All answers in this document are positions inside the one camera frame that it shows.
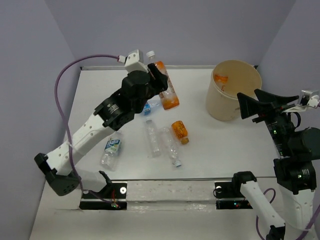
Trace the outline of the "orange bottle white cap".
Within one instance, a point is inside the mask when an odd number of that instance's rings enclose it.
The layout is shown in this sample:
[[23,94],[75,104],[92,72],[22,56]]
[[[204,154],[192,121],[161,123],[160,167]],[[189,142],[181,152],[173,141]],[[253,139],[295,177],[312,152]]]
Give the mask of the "orange bottle white cap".
[[222,74],[214,74],[213,79],[217,83],[226,84],[228,82],[228,76]]

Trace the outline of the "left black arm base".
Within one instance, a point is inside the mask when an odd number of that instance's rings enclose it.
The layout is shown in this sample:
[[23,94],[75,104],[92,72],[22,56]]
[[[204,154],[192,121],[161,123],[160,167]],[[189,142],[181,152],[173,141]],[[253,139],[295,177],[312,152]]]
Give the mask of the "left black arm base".
[[81,210],[107,210],[107,211],[122,211],[127,209],[127,190],[128,183],[126,181],[113,181],[109,176],[99,171],[103,176],[105,186],[94,193],[82,193],[79,203]]

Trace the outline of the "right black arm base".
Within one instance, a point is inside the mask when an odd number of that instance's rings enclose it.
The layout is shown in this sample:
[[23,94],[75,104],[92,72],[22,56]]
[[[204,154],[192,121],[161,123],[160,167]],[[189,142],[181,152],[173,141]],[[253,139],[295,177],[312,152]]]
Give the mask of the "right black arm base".
[[241,184],[249,181],[257,182],[251,171],[236,172],[230,181],[214,183],[213,196],[216,198],[217,210],[246,210],[252,209],[247,198],[240,192]]

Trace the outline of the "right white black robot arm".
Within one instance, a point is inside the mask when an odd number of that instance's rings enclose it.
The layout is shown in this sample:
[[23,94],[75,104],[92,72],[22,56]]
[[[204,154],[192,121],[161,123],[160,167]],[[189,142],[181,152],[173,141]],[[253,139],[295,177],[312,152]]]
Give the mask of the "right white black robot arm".
[[320,211],[313,208],[317,179],[312,162],[320,158],[320,131],[315,127],[298,130],[291,115],[318,108],[319,93],[304,90],[300,95],[279,96],[261,89],[254,93],[255,98],[237,94],[240,115],[254,123],[264,122],[277,149],[279,157],[274,159],[273,169],[283,216],[273,209],[250,171],[235,173],[230,190],[235,196],[243,195],[266,223],[268,240],[315,240],[314,223]]

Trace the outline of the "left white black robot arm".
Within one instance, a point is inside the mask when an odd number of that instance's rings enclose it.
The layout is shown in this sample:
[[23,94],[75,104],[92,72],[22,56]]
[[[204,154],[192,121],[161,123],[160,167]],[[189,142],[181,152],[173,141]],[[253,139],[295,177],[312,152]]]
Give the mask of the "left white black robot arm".
[[77,170],[76,164],[98,143],[141,113],[149,99],[167,88],[167,76],[153,63],[148,64],[147,70],[128,73],[121,88],[101,102],[72,137],[55,150],[35,156],[51,189],[58,196],[65,196],[77,187],[101,198],[108,196],[112,184],[108,175],[102,170],[97,173]]

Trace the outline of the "beige round bin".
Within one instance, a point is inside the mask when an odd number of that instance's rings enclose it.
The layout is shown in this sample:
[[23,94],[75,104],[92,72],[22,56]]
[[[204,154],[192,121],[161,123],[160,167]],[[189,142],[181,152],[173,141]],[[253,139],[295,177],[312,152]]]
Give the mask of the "beige round bin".
[[[228,76],[225,84],[215,82],[214,74]],[[225,60],[215,66],[211,73],[205,107],[215,119],[233,121],[240,116],[238,93],[254,97],[254,90],[262,87],[262,78],[249,63],[241,60]]]

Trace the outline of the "blue label small bottle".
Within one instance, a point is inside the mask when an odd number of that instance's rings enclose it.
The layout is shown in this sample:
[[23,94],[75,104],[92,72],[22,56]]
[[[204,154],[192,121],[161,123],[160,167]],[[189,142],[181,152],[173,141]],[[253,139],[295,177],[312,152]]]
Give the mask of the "blue label small bottle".
[[156,111],[158,111],[162,107],[160,100],[149,100],[144,105],[142,114],[144,116],[148,116]]

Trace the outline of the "short orange bottle orange cap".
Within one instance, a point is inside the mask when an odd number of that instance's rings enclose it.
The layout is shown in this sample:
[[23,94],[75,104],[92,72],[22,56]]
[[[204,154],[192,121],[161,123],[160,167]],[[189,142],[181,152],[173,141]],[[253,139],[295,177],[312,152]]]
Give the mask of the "short orange bottle orange cap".
[[181,120],[175,121],[171,125],[172,131],[182,145],[189,143],[188,131]]

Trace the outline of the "clear bottle without cap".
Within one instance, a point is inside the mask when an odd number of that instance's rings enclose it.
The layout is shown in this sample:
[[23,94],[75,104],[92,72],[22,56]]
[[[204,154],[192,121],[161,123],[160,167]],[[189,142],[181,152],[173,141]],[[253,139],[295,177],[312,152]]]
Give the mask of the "clear bottle without cap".
[[158,131],[152,119],[145,121],[145,130],[152,157],[159,157],[161,155],[161,148],[158,140]]

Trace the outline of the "clear bottle blue cap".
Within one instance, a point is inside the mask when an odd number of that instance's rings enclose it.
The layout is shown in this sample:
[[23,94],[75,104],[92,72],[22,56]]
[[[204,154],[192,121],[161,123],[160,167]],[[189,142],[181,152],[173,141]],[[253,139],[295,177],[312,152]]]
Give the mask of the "clear bottle blue cap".
[[168,127],[160,130],[160,137],[163,142],[164,149],[175,168],[182,166],[176,141],[173,139],[172,133]]

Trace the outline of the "green label water bottle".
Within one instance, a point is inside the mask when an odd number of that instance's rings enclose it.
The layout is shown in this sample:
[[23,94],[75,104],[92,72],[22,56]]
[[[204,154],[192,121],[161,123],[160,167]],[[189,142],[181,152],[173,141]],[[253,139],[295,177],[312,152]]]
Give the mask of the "green label water bottle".
[[120,153],[122,152],[123,134],[119,131],[114,132],[107,140],[103,154],[100,159],[100,164],[111,171],[114,171]]

